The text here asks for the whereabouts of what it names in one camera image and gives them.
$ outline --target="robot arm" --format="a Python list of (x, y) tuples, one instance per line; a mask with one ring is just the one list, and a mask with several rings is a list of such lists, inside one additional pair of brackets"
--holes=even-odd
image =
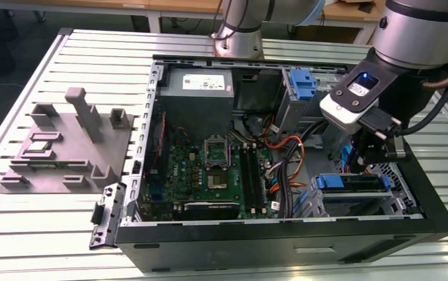
[(226, 0), (219, 4), (223, 21), (211, 35), (215, 55), (255, 59), (262, 57), (262, 22), (309, 25), (325, 0)]
[[(445, 89), (428, 117), (410, 118)], [(402, 136), (420, 130), (448, 99), (448, 0), (388, 0), (366, 58), (321, 101), (325, 118), (352, 134), (352, 172), (405, 158)]]

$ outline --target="table leg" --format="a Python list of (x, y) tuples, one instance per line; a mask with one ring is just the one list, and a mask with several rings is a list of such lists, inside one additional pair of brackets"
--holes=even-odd
[(160, 16), (158, 13), (147, 13), (148, 29), (151, 33), (160, 33)]
[(356, 45), (366, 45), (372, 38), (373, 32), (377, 28), (376, 23), (365, 23), (362, 29), (358, 31), (357, 37), (354, 39)]

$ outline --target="aluminum extrusion table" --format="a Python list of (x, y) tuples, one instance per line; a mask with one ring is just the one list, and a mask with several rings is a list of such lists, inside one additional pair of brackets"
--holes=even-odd
[[(266, 59), (353, 64), (368, 51), (349, 44), (282, 40), (265, 40), (263, 49)], [(84, 87), (87, 102), (96, 104), (99, 113), (123, 107), (142, 116), (152, 54), (211, 56), (211, 41), (203, 36), (94, 30), (58, 35), (0, 126), (0, 174), (29, 131), (33, 103), (52, 102), (59, 111), (72, 112), (64, 104), (67, 87)], [(448, 107), (406, 140), (448, 208)], [(98, 194), (0, 194), (0, 279), (448, 280), (448, 237), (372, 264), (143, 274), (119, 249), (88, 251), (98, 199)]]

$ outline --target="green circuit board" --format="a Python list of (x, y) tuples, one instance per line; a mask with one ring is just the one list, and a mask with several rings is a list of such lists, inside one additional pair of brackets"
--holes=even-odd
[[(241, 219), (273, 218), (274, 213), (270, 212), (267, 204), (265, 204), (263, 210), (255, 210), (255, 213), (245, 210), (239, 147), (230, 146), (230, 151), (218, 151), (217, 148), (210, 153), (213, 159), (221, 159), (227, 154), (227, 157), (230, 157), (230, 166), (226, 169), (206, 169), (203, 145), (191, 146), (181, 143), (171, 146), (167, 181), (162, 188), (162, 201), (231, 201), (241, 205)], [(257, 160), (261, 163), (270, 161), (270, 153), (266, 149), (257, 149)], [(158, 205), (156, 208), (160, 210), (164, 207), (163, 202), (155, 203)], [(167, 219), (166, 215), (158, 215), (158, 217), (162, 220)]]

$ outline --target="metal table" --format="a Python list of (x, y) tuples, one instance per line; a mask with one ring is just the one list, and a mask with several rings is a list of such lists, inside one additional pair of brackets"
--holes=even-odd
[[(281, 40), (265, 40), (263, 49), (266, 59), (333, 63), (357, 63), (366, 53), (365, 47), (348, 44)], [(71, 35), (58, 35), (0, 126), (0, 174), (7, 171), (8, 161), (33, 123), (25, 116), (33, 103), (62, 103), (56, 105), (58, 110), (72, 110), (64, 104), (67, 87), (84, 87), (87, 102), (98, 104), (99, 112), (123, 107), (130, 114), (142, 115), (155, 53), (211, 56), (211, 42), (203, 36), (94, 30), (74, 30)], [(432, 104), (413, 122), (430, 108)], [(433, 123), (408, 137), (408, 142), (448, 208), (448, 107)], [(416, 245), (372, 264), (143, 275), (119, 250), (91, 252), (87, 249), (92, 228), (90, 215), (98, 199), (98, 194), (0, 194), (0, 278), (448, 280), (448, 238)]]

